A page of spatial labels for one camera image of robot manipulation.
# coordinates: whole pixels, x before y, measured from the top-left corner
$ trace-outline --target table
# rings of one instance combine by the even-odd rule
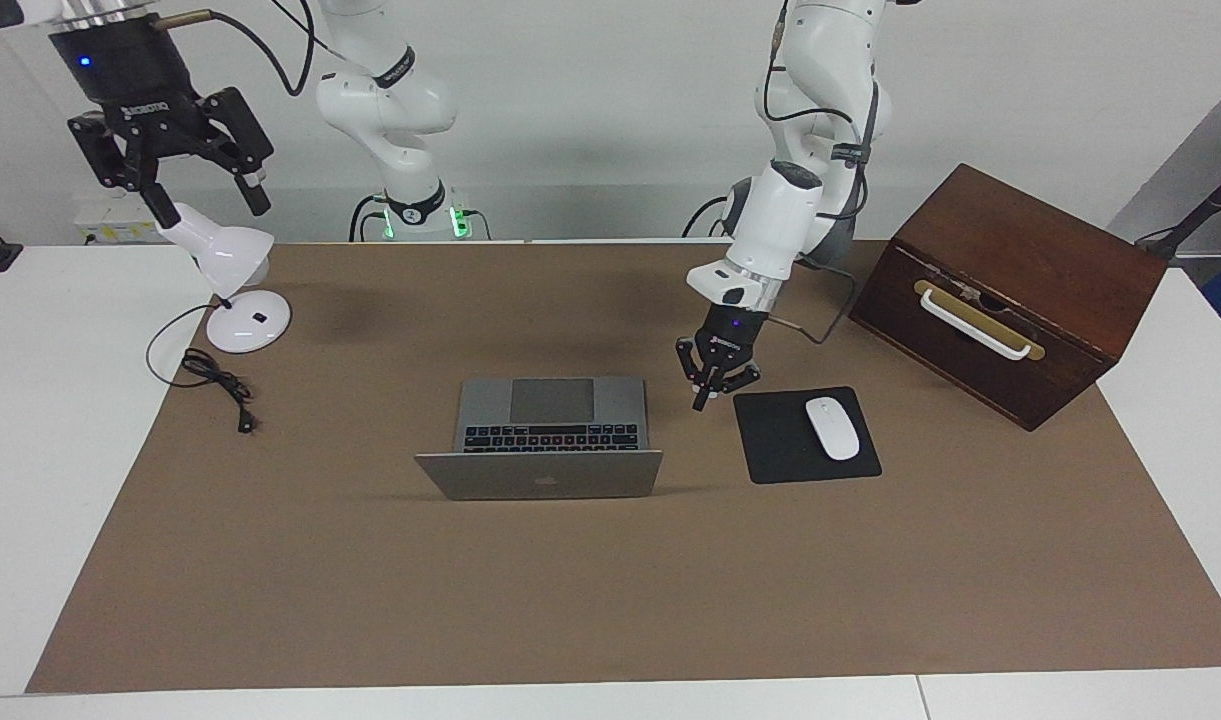
[[[0,696],[24,687],[165,395],[143,373],[145,338],[206,294],[173,247],[38,247],[0,275]],[[162,338],[158,362],[194,328]],[[1221,592],[1221,323],[1182,273],[1164,279],[1100,387]],[[1221,718],[1221,669],[0,697],[0,716],[28,718],[764,718],[802,707],[829,718]]]

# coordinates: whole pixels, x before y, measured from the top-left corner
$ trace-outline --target lamp shade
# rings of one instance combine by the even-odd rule
[[[223,227],[199,214],[190,205],[176,204],[179,222],[172,228],[158,225],[166,240],[182,247],[194,259],[214,290],[214,295],[232,297],[261,268],[272,250],[271,234],[254,228]]]

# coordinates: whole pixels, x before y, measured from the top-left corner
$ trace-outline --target desk lamp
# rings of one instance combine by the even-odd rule
[[[223,227],[184,204],[176,204],[179,222],[158,232],[197,261],[220,308],[206,323],[206,338],[221,351],[241,354],[271,345],[291,325],[291,305],[271,290],[249,290],[267,277],[271,234],[254,228]]]

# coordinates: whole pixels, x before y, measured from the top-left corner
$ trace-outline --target black mouse pad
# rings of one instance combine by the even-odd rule
[[[858,433],[858,455],[846,461],[824,454],[806,416],[806,401],[833,397],[842,404]],[[744,459],[757,484],[802,483],[808,480],[874,478],[882,473],[872,436],[853,388],[761,392],[735,395],[734,412],[744,438]]]

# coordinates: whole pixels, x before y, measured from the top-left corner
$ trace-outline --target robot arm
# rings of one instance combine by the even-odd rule
[[[792,265],[818,268],[849,250],[871,142],[888,115],[872,38],[886,4],[917,1],[801,0],[790,15],[784,2],[766,85],[757,88],[775,159],[730,192],[724,225],[734,243],[725,257],[686,278],[712,304],[694,338],[676,342],[697,393],[694,410],[761,377],[752,345]]]
[[[54,23],[51,43],[98,111],[67,120],[104,187],[139,192],[162,227],[179,214],[158,182],[158,161],[198,155],[234,177],[255,215],[270,207],[263,160],[272,143],[234,87],[199,96],[168,29],[209,12],[161,18],[150,0],[0,0],[0,31]]]
[[[322,117],[374,157],[398,237],[458,237],[454,190],[419,138],[454,124],[449,88],[418,62],[391,0],[322,0],[322,9],[335,50],[350,66],[319,83]]]

